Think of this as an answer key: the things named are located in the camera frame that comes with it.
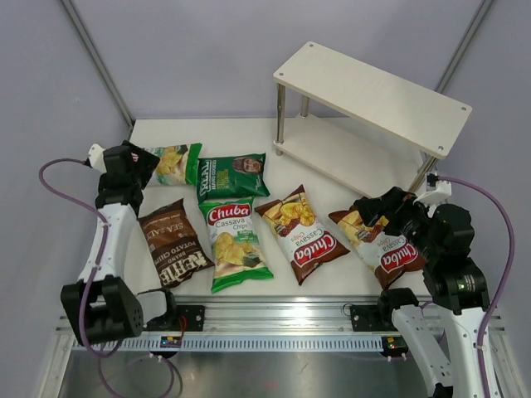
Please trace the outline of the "green Chuba cassava chips bag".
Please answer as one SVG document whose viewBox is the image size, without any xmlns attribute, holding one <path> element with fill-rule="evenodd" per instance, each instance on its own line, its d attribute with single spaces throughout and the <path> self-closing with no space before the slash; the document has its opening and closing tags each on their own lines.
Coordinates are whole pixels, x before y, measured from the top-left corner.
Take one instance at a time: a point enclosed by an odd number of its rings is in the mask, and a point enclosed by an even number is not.
<svg viewBox="0 0 531 398">
<path fill-rule="evenodd" d="M 159 162 L 149 186 L 197 185 L 197 167 L 201 143 L 186 143 L 167 147 L 147 148 L 147 151 L 156 157 Z"/>
</svg>

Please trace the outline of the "dark green Real chips bag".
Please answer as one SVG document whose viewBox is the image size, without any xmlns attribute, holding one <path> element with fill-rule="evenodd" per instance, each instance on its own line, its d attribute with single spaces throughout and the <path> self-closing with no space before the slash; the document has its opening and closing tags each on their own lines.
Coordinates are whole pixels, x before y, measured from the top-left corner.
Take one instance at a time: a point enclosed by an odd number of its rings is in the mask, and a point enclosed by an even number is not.
<svg viewBox="0 0 531 398">
<path fill-rule="evenodd" d="M 265 153 L 235 157 L 199 158 L 197 200 L 268 197 L 264 181 Z"/>
</svg>

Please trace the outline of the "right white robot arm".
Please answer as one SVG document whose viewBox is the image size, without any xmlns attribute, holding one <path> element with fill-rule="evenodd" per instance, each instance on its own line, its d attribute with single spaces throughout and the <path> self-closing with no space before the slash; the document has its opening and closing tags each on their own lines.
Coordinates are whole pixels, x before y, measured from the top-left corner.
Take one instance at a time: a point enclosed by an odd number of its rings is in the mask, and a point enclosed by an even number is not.
<svg viewBox="0 0 531 398">
<path fill-rule="evenodd" d="M 421 371 L 430 397 L 495 397 L 499 388 L 487 325 L 492 306 L 484 274 L 470 257 L 475 236 L 470 213 L 441 204 L 433 212 L 417 196 L 394 187 L 354 203 L 365 226 L 381 218 L 388 235 L 402 235 L 425 259 L 424 283 L 437 306 L 448 352 L 431 334 L 409 288 L 389 289 L 377 301 L 377 319 L 395 328 Z"/>
</svg>

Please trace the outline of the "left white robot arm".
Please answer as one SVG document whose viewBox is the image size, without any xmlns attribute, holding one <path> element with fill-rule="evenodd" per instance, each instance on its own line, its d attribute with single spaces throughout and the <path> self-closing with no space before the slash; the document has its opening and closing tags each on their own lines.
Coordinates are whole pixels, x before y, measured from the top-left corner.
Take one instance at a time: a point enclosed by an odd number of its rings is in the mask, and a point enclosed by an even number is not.
<svg viewBox="0 0 531 398">
<path fill-rule="evenodd" d="M 179 310 L 171 292 L 152 289 L 139 294 L 124 281 L 129 239 L 139 226 L 139 208 L 158 158 L 123 141 L 98 145 L 87 164 L 100 171 L 95 204 L 95 237 L 78 280 L 61 289 L 61 304 L 78 343 L 84 347 L 139 336 L 145 328 L 173 328 Z"/>
</svg>

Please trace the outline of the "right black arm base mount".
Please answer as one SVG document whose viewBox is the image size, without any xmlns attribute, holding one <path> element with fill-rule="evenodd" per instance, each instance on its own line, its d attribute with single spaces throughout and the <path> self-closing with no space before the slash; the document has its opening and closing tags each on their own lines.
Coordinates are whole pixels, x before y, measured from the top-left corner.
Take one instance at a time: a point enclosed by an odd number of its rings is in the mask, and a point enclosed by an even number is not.
<svg viewBox="0 0 531 398">
<path fill-rule="evenodd" d="M 396 332 L 397 329 L 383 317 L 377 305 L 350 305 L 349 317 L 355 332 Z"/>
</svg>

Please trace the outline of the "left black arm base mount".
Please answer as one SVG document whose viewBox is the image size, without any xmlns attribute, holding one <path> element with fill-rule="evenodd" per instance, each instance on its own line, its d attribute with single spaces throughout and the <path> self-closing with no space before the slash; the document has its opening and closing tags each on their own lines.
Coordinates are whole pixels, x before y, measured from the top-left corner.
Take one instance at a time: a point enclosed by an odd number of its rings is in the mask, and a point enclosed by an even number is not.
<svg viewBox="0 0 531 398">
<path fill-rule="evenodd" d="M 203 305 L 177 305 L 164 315 L 148 321 L 144 326 L 147 332 L 202 332 L 205 320 Z"/>
</svg>

